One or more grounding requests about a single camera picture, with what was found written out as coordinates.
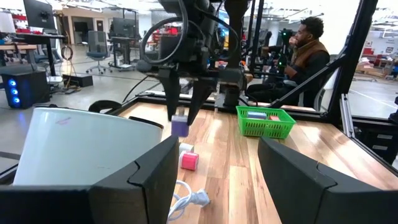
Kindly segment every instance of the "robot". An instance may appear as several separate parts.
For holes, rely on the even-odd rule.
[[[216,90],[217,83],[225,85],[227,89],[225,102],[238,105],[239,93],[246,88],[246,79],[243,70],[239,68],[239,62],[240,33],[248,2],[246,0],[224,2],[230,24],[216,17],[217,10],[209,0],[159,0],[159,2],[168,13],[175,13],[177,16],[160,21],[148,30],[141,43],[142,60],[138,62],[137,69],[157,78],[163,85],[169,120],[178,106],[179,78],[193,81],[193,95],[187,121],[189,126],[205,100]],[[147,55],[145,46],[150,35],[170,22],[182,22],[181,34],[161,37],[163,43],[159,49],[161,59]],[[231,48],[227,58],[223,58],[228,61],[228,66],[223,70],[209,70],[207,69],[209,58],[216,57],[210,47],[213,41],[218,41],[217,23],[229,28]]]

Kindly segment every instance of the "white power cord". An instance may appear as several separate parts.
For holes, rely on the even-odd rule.
[[[201,205],[204,207],[208,203],[210,203],[210,199],[207,196],[207,193],[204,189],[200,189],[198,192],[192,192],[191,187],[185,183],[184,181],[178,180],[176,184],[183,185],[189,192],[189,194],[183,198],[178,196],[177,194],[173,194],[173,196],[177,199],[177,202],[170,208],[168,221],[173,221],[182,216],[184,213],[185,207],[190,203],[194,203],[195,205]],[[176,217],[172,217],[173,213],[176,211],[182,210]]]

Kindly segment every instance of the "purple cube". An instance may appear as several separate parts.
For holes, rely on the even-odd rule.
[[[187,137],[189,134],[189,126],[187,124],[188,116],[173,115],[172,116],[172,135],[178,137]]]

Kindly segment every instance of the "black box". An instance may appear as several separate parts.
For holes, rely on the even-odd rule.
[[[50,101],[50,87],[42,71],[1,74],[7,102],[11,108],[30,108]]]
[[[93,85],[93,76],[92,75],[62,75],[63,84],[66,86],[69,82],[69,85],[78,85],[79,87],[87,87]]]

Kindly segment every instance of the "white bin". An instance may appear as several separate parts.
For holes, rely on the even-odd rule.
[[[92,185],[160,143],[162,126],[107,114],[35,108],[14,185]]]

